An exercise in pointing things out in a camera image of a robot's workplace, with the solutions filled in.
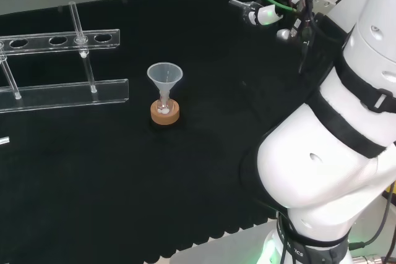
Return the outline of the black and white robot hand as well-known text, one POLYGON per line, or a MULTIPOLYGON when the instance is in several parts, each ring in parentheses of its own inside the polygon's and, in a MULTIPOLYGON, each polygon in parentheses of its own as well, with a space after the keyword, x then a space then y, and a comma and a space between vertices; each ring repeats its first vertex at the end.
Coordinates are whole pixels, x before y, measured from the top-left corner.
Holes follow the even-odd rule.
POLYGON ((256 0, 242 2, 243 19, 255 27, 278 25, 276 37, 287 43, 297 37, 306 10, 304 0, 256 0))

